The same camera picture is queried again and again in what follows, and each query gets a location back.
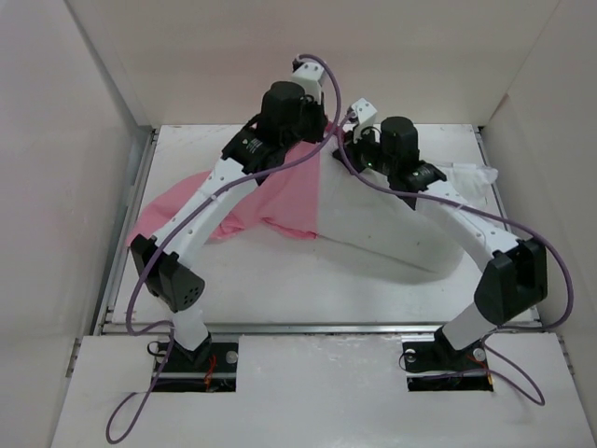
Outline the white pillow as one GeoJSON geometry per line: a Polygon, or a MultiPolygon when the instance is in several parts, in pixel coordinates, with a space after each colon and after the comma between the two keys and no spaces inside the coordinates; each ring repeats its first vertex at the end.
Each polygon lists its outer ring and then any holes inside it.
{"type": "Polygon", "coordinates": [[[396,196],[366,186],[329,155],[320,159],[317,232],[440,277],[465,255],[433,221],[396,196]]]}

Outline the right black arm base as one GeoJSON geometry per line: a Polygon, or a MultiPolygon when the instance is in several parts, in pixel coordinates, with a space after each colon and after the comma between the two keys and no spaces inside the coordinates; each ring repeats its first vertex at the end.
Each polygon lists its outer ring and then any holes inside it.
{"type": "Polygon", "coordinates": [[[402,343],[406,371],[468,371],[486,366],[486,355],[480,342],[464,350],[454,351],[434,341],[405,341],[402,343]]]}

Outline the pink pillowcase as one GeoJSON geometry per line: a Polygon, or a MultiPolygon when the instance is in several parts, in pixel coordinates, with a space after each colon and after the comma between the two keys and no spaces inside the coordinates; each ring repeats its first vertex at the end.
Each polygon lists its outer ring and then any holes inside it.
{"type": "MultiPolygon", "coordinates": [[[[260,187],[232,209],[212,232],[210,240],[225,241],[258,225],[264,225],[289,238],[316,238],[321,159],[336,148],[337,139],[332,137],[308,161],[267,177],[260,187]]],[[[206,171],[188,176],[151,201],[142,210],[125,245],[129,246],[137,234],[142,234],[145,238],[152,236],[174,217],[207,177],[206,171]]]]}

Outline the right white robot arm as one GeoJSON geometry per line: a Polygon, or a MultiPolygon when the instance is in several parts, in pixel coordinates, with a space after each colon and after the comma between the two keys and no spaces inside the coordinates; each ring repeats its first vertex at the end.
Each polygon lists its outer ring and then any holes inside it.
{"type": "Polygon", "coordinates": [[[438,167],[421,159],[410,119],[390,117],[378,131],[355,125],[337,139],[336,157],[353,175],[367,169],[385,175],[386,193],[437,224],[481,272],[471,304],[434,334],[432,356],[438,365],[454,367],[484,336],[547,297],[545,244],[497,228],[496,216],[470,206],[438,167]]]}

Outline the front aluminium rail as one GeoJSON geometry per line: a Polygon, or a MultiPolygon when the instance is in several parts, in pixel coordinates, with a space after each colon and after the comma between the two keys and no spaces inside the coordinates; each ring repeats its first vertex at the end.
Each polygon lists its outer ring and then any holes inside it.
{"type": "MultiPolygon", "coordinates": [[[[165,334],[166,324],[160,324],[148,332],[165,334]]],[[[254,335],[281,335],[281,334],[423,334],[432,333],[440,325],[413,324],[298,324],[298,323],[214,323],[207,324],[213,334],[254,334],[254,335]]],[[[123,323],[104,322],[94,328],[91,335],[120,335],[128,334],[123,323]]]]}

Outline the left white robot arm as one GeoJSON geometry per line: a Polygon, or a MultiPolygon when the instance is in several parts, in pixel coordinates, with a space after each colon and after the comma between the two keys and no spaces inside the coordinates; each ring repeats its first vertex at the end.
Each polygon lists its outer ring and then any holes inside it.
{"type": "Polygon", "coordinates": [[[321,82],[274,82],[259,113],[223,147],[213,170],[174,217],[151,236],[133,238],[135,268],[148,291],[170,309],[176,358],[185,368],[202,368],[212,342],[200,304],[205,282],[192,270],[195,257],[229,212],[262,184],[253,175],[282,166],[300,142],[321,142],[326,126],[321,82]]]}

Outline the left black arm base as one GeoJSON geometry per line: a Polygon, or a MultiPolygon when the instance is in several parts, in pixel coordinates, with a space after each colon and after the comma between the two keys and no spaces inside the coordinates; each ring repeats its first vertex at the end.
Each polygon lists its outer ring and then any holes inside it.
{"type": "Polygon", "coordinates": [[[175,346],[162,372],[167,374],[205,374],[212,365],[215,365],[214,374],[233,374],[237,371],[238,357],[238,341],[212,341],[210,347],[203,350],[197,358],[188,357],[175,346]]]}

